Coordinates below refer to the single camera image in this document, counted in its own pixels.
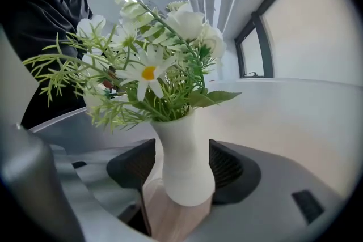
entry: flower bouquet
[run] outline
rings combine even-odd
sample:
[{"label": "flower bouquet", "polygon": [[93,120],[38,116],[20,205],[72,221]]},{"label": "flower bouquet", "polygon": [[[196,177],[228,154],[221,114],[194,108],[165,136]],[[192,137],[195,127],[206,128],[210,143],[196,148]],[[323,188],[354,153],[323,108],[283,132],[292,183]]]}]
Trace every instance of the flower bouquet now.
[{"label": "flower bouquet", "polygon": [[[41,94],[48,94],[48,102],[54,91],[61,94],[63,87],[73,85],[97,125],[130,129],[151,121],[164,147],[166,192],[181,205],[198,205],[214,192],[214,178],[208,145],[195,144],[193,110],[239,95],[205,87],[204,75],[225,50],[222,34],[187,2],[170,3],[166,16],[141,0],[115,2],[122,21],[111,34],[102,35],[105,19],[99,15],[82,19],[77,33],[68,33],[64,44],[82,51],[81,60],[64,55],[57,36],[54,45],[44,48],[56,48],[57,53],[24,64],[33,66],[39,82],[46,82]],[[44,72],[53,62],[59,70]],[[181,171],[188,178],[177,179]]]}]

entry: yellow flower center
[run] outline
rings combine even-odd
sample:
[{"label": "yellow flower center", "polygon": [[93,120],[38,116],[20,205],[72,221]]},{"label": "yellow flower center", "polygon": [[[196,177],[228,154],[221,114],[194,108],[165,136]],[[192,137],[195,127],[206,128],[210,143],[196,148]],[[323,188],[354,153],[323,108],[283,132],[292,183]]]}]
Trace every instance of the yellow flower center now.
[{"label": "yellow flower center", "polygon": [[144,79],[150,81],[150,80],[154,80],[154,71],[155,71],[156,67],[146,67],[144,68],[144,70],[142,71],[141,75]]}]

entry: dark jacket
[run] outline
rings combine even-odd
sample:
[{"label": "dark jacket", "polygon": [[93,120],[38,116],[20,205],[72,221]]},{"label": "dark jacket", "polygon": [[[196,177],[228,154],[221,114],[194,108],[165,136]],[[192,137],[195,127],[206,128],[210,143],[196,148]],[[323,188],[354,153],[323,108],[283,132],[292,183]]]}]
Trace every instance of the dark jacket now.
[{"label": "dark jacket", "polygon": [[[92,13],[87,0],[14,0],[7,1],[7,11],[2,12],[2,23],[7,37],[21,60],[42,53],[51,53],[52,49],[42,48],[55,44],[56,34],[59,40],[67,41],[66,32],[76,32],[78,22],[82,18],[90,18]],[[82,58],[75,48],[61,45],[63,54]],[[32,98],[22,125],[34,127],[51,118],[85,106],[81,97],[76,98],[72,86],[62,90],[62,97],[52,95],[53,102],[48,107],[47,95],[39,95],[40,87]]]}]

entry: white vase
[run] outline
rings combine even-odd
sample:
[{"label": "white vase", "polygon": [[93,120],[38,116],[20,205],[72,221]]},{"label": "white vase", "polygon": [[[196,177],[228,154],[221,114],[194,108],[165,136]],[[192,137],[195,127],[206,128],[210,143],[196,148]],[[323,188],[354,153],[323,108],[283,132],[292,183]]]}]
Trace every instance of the white vase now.
[{"label": "white vase", "polygon": [[204,203],[215,189],[209,166],[209,144],[197,144],[195,114],[170,122],[152,122],[164,151],[163,184],[168,196],[182,206]]}]

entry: wooden block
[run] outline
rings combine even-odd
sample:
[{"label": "wooden block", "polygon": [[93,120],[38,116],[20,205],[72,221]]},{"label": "wooden block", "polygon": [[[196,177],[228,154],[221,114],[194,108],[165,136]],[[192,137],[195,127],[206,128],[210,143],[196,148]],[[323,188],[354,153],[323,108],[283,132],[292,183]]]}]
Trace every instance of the wooden block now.
[{"label": "wooden block", "polygon": [[210,213],[212,204],[210,197],[199,206],[180,206],[166,194],[162,179],[150,181],[143,194],[152,238],[159,242],[183,241]]}]

